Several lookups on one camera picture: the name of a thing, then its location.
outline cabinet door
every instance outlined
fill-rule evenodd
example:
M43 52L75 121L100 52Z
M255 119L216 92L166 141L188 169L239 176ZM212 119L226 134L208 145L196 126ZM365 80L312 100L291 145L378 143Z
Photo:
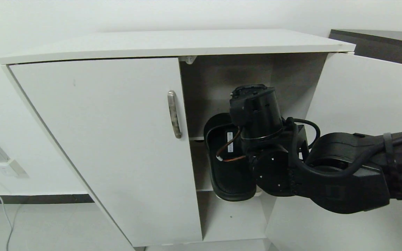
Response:
M330 54L306 119L322 135L402 131L402 64ZM307 127L308 139L314 130ZM402 250L402 201L343 215L310 199L279 197L267 235L280 250Z
M133 246L202 240L177 58L10 69ZM169 90L177 98L179 139L170 119Z

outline sticker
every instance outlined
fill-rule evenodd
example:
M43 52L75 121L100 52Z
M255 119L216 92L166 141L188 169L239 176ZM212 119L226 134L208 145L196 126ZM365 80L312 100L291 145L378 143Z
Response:
M231 141L233 139L233 133L232 132L228 132L228 142ZM228 152L233 152L233 142L228 145Z

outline dark baseboard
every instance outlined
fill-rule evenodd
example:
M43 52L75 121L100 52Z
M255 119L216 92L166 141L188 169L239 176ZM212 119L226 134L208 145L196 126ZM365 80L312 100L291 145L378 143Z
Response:
M5 204L69 204L94 203L89 194L60 194L60 195L2 195Z
M402 40L349 30L332 30L329 38L356 44L355 55L402 64Z

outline floor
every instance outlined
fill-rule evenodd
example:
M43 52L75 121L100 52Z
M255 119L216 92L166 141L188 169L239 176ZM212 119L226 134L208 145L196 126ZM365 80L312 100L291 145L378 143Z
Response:
M129 243L94 203L6 205L15 228L10 251L125 251ZM0 250L9 226L0 205Z

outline white wall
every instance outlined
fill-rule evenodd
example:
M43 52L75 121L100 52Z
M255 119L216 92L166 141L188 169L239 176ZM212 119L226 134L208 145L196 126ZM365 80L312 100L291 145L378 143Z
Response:
M97 31L286 28L402 30L402 1L0 1L0 55ZM86 191L55 152L0 69L0 145L27 180L2 194Z

